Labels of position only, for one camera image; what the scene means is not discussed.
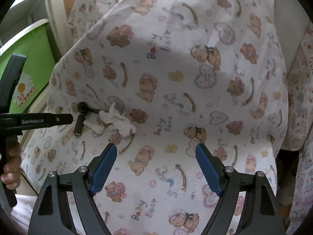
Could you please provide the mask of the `person's left hand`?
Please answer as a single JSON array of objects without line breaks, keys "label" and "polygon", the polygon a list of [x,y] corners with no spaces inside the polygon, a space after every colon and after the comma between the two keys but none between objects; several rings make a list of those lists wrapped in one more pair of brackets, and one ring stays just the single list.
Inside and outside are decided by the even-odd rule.
[{"label": "person's left hand", "polygon": [[8,152],[10,161],[4,165],[4,173],[1,175],[1,181],[7,189],[15,190],[21,183],[21,145],[16,142]]}]

